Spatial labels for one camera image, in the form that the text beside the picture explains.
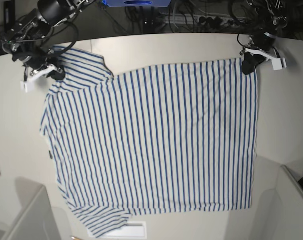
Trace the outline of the blue white striped T-shirt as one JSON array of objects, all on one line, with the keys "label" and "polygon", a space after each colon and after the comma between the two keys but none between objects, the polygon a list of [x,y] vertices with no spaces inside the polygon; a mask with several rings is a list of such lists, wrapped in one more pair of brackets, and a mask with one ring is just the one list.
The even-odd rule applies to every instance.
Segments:
[{"label": "blue white striped T-shirt", "polygon": [[252,205],[258,78],[243,58],[113,74],[104,58],[62,54],[40,134],[58,188],[96,238],[133,216]]}]

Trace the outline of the white power strip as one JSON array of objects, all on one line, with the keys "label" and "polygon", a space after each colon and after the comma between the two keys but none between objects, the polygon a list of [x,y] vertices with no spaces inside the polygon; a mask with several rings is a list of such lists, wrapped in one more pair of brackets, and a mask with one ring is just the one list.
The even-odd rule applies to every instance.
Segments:
[{"label": "white power strip", "polygon": [[201,15],[201,14],[187,14],[187,13],[176,13],[175,15],[163,15],[162,20],[165,24],[172,24],[175,26],[178,25],[196,25],[200,21],[201,23],[204,22],[205,19],[219,19],[222,21],[222,24],[227,24],[229,21],[233,21],[233,19],[229,15],[224,14],[208,14],[208,15]]}]

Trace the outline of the blue box with oval hole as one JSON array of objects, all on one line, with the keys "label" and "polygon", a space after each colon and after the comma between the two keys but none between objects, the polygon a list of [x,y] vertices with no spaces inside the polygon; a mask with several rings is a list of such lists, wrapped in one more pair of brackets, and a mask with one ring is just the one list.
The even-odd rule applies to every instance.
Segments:
[{"label": "blue box with oval hole", "polygon": [[168,7],[171,0],[103,0],[108,7]]}]

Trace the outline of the grey partition panel left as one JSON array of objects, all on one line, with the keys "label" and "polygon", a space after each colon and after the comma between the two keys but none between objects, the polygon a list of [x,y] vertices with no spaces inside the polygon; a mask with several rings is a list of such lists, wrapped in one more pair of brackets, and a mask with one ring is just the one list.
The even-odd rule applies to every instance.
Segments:
[{"label": "grey partition panel left", "polygon": [[0,223],[0,240],[61,240],[48,192],[39,186],[10,226]]}]

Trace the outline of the grey partition panel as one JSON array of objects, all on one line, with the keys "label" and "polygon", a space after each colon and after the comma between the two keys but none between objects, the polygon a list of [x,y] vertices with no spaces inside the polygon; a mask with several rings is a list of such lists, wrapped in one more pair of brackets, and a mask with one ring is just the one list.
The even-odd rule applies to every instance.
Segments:
[{"label": "grey partition panel", "polygon": [[48,192],[39,186],[10,226],[0,223],[0,240],[61,240]]},{"label": "grey partition panel", "polygon": [[303,189],[285,165],[279,170],[276,192],[281,201],[281,214],[273,238],[303,240]]}]

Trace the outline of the grey partition panel right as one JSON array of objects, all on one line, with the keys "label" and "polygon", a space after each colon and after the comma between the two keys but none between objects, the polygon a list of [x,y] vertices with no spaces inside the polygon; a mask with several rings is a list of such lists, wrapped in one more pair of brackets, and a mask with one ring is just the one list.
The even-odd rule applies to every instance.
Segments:
[{"label": "grey partition panel right", "polygon": [[303,240],[303,189],[285,165],[279,170],[276,192],[281,201],[281,214],[273,238]]}]

